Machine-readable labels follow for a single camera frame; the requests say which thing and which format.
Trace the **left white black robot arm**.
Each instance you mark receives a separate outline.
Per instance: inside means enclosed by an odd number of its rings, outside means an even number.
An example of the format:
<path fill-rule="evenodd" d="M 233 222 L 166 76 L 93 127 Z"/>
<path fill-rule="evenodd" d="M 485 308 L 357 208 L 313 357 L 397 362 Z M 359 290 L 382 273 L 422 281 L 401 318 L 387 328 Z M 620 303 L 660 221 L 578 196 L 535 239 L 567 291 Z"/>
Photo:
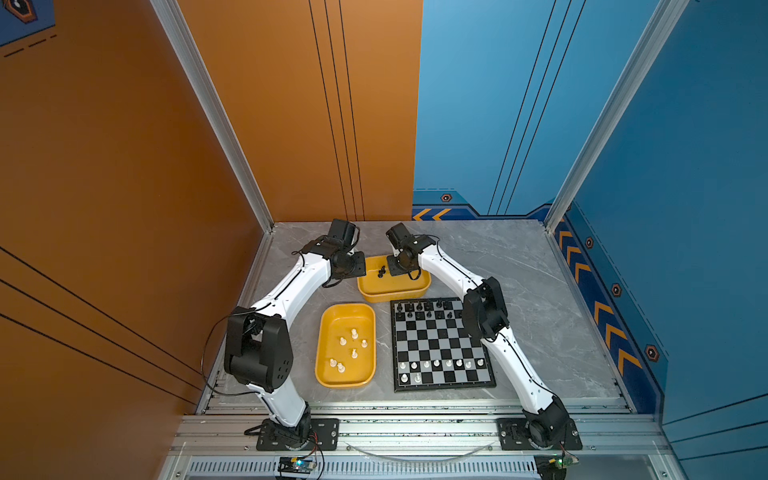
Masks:
<path fill-rule="evenodd" d="M 269 418 L 255 431 L 290 449 L 310 440 L 311 409 L 290 378 L 294 356 L 289 330 L 317 289 L 365 275 L 358 239 L 357 225 L 333 220 L 327 234 L 295 252 L 296 263 L 269 293 L 227 317 L 224 370 L 267 407 Z"/>

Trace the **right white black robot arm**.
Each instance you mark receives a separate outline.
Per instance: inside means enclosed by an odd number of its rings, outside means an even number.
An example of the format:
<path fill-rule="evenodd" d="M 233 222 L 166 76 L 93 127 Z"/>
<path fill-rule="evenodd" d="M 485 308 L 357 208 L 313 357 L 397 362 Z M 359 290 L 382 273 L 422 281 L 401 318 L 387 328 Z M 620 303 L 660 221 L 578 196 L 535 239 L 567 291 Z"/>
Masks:
<path fill-rule="evenodd" d="M 386 231 L 386 236 L 393 251 L 387 257 L 392 274 L 428 272 L 462 301 L 464 329 L 486 347 L 509 378 L 527 421 L 530 442 L 539 449 L 564 450 L 572 437 L 571 417 L 518 344 L 499 281 L 462 266 L 444 252 L 434 235 L 414 234 L 398 223 Z"/>

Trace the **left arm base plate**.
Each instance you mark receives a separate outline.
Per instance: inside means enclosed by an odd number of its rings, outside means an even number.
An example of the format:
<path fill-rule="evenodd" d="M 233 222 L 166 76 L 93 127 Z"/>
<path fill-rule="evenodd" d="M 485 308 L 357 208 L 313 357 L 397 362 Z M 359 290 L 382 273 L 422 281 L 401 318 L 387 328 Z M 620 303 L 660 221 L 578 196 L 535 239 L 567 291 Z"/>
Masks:
<path fill-rule="evenodd" d="M 264 420 L 258 430 L 258 451 L 302 451 L 319 446 L 323 451 L 334 451 L 339 438 L 337 418 L 307 418 L 295 427 L 285 427 L 272 420 Z"/>

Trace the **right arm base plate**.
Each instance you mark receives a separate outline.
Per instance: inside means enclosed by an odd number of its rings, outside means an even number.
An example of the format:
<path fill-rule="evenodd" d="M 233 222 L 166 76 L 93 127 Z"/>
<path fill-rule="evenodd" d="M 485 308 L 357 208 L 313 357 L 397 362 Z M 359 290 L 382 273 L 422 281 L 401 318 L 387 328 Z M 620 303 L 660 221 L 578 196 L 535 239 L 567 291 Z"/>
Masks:
<path fill-rule="evenodd" d="M 498 439 L 504 451 L 580 451 L 583 443 L 573 419 L 554 434 L 551 446 L 540 446 L 534 442 L 524 418 L 499 418 L 496 420 Z"/>

